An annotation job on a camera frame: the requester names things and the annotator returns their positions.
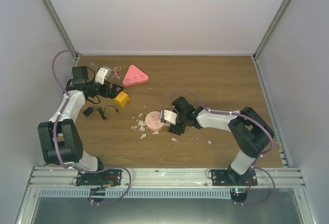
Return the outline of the black power adapter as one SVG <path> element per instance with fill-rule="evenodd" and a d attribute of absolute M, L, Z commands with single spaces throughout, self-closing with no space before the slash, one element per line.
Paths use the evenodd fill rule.
<path fill-rule="evenodd" d="M 83 111 L 83 115 L 85 117 L 90 116 L 92 113 L 94 112 L 94 108 L 93 107 L 88 107 L 86 110 Z"/>

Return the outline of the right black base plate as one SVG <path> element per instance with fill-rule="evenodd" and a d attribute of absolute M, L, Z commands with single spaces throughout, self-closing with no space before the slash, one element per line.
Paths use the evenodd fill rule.
<path fill-rule="evenodd" d="M 258 181 L 255 171 L 247 170 L 243 175 L 237 174 L 233 170 L 211 169 L 208 177 L 213 186 L 257 186 Z"/>

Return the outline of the pink triangular power strip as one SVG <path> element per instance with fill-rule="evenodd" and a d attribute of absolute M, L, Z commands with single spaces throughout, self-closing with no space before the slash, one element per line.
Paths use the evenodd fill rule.
<path fill-rule="evenodd" d="M 146 83 L 149 81 L 149 76 L 137 68 L 135 65 L 130 65 L 127 73 L 122 81 L 124 87 Z"/>

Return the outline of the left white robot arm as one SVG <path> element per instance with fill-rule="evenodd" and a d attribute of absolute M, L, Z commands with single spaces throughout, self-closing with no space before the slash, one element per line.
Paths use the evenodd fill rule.
<path fill-rule="evenodd" d="M 112 69 L 101 67 L 92 78 L 89 67 L 74 67 L 72 77 L 66 83 L 62 102 L 56 113 L 47 122 L 38 125 L 42 154 L 47 164 L 73 167 L 88 173 L 95 185 L 102 184 L 106 172 L 101 160 L 84 151 L 75 122 L 81 108 L 90 98 L 114 99 L 123 92 L 123 87 L 107 81 Z"/>

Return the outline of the round pink socket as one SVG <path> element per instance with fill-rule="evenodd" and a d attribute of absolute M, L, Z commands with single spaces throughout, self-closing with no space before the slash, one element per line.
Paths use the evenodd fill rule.
<path fill-rule="evenodd" d="M 149 130 L 154 132 L 160 131 L 165 126 L 161 121 L 160 112 L 158 111 L 148 113 L 145 117 L 145 124 Z"/>

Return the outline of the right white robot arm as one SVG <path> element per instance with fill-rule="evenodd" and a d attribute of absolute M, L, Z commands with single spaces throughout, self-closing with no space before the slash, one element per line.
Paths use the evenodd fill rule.
<path fill-rule="evenodd" d="M 251 107 L 240 111 L 221 111 L 199 106 L 195 108 L 184 97 L 172 102 L 173 110 L 163 109 L 160 118 L 169 124 L 169 132 L 182 135 L 187 126 L 197 129 L 215 128 L 230 132 L 239 152 L 230 163 L 228 181 L 240 185 L 246 179 L 247 171 L 258 158 L 273 149 L 274 132 L 271 127 Z"/>

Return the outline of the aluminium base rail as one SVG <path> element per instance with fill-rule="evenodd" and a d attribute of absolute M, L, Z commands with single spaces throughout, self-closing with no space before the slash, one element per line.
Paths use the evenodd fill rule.
<path fill-rule="evenodd" d="M 157 189 L 196 189 L 213 188 L 210 172 L 207 168 L 129 168 L 132 188 Z M 275 182 L 277 188 L 305 188 L 298 168 L 269 168 L 264 172 L 255 171 L 258 185 L 256 188 L 271 188 Z M 74 169 L 60 167 L 34 167 L 28 186 L 34 187 L 72 187 L 72 179 L 78 175 Z"/>

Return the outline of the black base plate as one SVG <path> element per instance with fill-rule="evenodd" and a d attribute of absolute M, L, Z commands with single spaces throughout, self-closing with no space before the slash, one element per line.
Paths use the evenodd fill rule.
<path fill-rule="evenodd" d="M 237 174 L 233 170 L 211 169 L 208 177 L 213 186 L 257 186 L 258 181 L 255 171 L 247 170 L 243 175 Z"/>
<path fill-rule="evenodd" d="M 114 187 L 121 185 L 121 176 L 122 170 L 119 169 L 97 174 L 78 172 L 77 177 L 72 179 L 72 184 L 74 186 Z"/>

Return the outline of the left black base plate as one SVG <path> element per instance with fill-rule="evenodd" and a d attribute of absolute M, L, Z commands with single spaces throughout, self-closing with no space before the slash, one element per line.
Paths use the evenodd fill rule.
<path fill-rule="evenodd" d="M 97 174 L 78 172 L 77 177 L 72 179 L 72 184 L 74 186 L 114 187 L 121 185 L 121 176 L 122 170 L 119 169 Z"/>

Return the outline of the yellow cube socket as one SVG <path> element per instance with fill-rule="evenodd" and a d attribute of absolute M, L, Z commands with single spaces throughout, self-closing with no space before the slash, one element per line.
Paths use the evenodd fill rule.
<path fill-rule="evenodd" d="M 125 107 L 129 103 L 130 99 L 128 94 L 122 91 L 120 94 L 117 95 L 117 97 L 113 99 L 113 101 L 118 106 Z"/>

